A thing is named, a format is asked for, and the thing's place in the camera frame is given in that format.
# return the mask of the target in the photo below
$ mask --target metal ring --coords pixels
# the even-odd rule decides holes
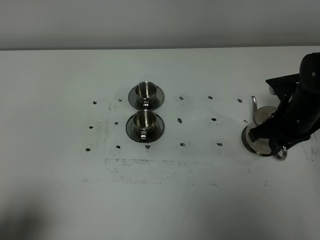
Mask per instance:
[[[143,101],[143,108],[148,109],[149,108],[149,101],[144,100]]]
[[[280,156],[278,153],[273,153],[273,156],[275,156],[277,159],[283,161],[287,158],[288,150],[285,146],[282,146],[282,156]]]

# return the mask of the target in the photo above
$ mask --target stainless steel cup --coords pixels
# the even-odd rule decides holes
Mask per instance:
[[[135,86],[134,92],[143,109],[148,109],[149,105],[157,99],[157,86],[150,81],[140,82]]]
[[[157,116],[151,110],[139,110],[133,116],[134,132],[145,140],[157,126]]]

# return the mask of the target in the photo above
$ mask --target metal cup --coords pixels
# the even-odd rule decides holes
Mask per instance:
[[[156,129],[157,116],[151,110],[139,110],[133,116],[134,131],[145,140]]]
[[[134,92],[143,109],[148,109],[149,105],[157,99],[157,86],[150,81],[140,82],[135,86]]]

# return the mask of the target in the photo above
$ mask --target metal saucer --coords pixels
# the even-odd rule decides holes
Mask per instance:
[[[140,134],[135,133],[134,115],[132,115],[125,125],[125,131],[126,131],[126,134],[129,136],[129,138],[131,138],[133,141],[138,143],[152,143],[158,140],[164,134],[165,123],[158,114],[155,114],[155,115],[156,115],[156,128],[151,135],[147,135],[146,139],[141,139]]]
[[[144,106],[142,103],[139,103],[137,101],[138,96],[136,95],[135,88],[132,88],[128,95],[129,103],[132,107],[134,107],[137,110],[144,109]],[[156,99],[153,103],[150,104],[150,107],[148,110],[156,110],[158,109],[165,101],[165,94],[164,91],[158,86],[156,86]]]
[[[260,156],[260,157],[270,157],[270,156],[272,156],[271,153],[270,153],[270,154],[265,154],[265,153],[258,152],[258,151],[256,151],[256,150],[254,150],[254,149],[248,144],[247,139],[246,139],[246,130],[247,130],[247,127],[248,127],[248,126],[246,126],[246,127],[243,129],[242,134],[241,134],[241,139],[242,139],[242,142],[243,142],[243,145],[245,146],[245,148],[246,148],[249,152],[253,153],[254,155]]]

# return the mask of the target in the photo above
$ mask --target stain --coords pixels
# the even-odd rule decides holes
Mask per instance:
[[[143,166],[143,165],[149,165],[149,160],[148,159],[126,159],[126,158],[106,158],[104,160],[105,164],[112,163],[117,164],[119,166],[126,166],[126,167],[131,167],[132,165],[135,166]]]
[[[116,168],[116,167],[114,167],[113,169],[107,168],[107,170],[108,170],[110,173],[117,173],[117,172],[119,172],[119,169]]]
[[[94,128],[90,131],[90,134],[87,138],[87,142],[83,146],[85,151],[81,151],[81,157],[84,161],[90,161],[91,160],[91,154],[88,154],[88,152],[96,153],[97,151],[104,152],[106,149],[106,143],[108,139],[108,125],[109,125],[109,119],[106,121],[96,121],[94,123]]]

